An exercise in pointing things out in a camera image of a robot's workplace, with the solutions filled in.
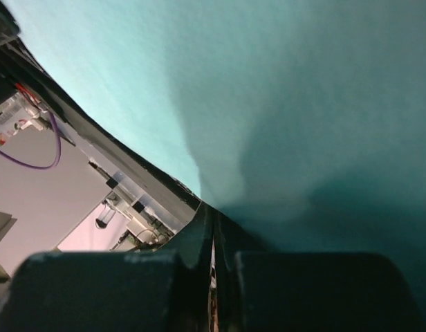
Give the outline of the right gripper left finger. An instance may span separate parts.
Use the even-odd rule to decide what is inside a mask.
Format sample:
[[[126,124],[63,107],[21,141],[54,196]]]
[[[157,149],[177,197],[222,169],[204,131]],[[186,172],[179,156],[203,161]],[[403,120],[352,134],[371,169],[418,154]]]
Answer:
[[[0,300],[0,331],[207,331],[213,210],[163,247],[40,252]]]

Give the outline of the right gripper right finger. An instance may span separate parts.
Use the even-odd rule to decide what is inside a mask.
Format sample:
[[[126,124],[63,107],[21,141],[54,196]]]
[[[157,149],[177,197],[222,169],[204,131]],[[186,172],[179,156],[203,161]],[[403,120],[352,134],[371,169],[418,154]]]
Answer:
[[[422,331],[397,266],[365,252],[275,252],[218,213],[214,222],[221,331]]]

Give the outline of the teal t-shirt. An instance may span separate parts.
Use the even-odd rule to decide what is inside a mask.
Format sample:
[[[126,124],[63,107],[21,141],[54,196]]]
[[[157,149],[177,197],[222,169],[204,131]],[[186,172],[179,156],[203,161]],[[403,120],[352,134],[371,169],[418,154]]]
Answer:
[[[390,258],[426,314],[426,1],[8,1],[101,127],[285,251]]]

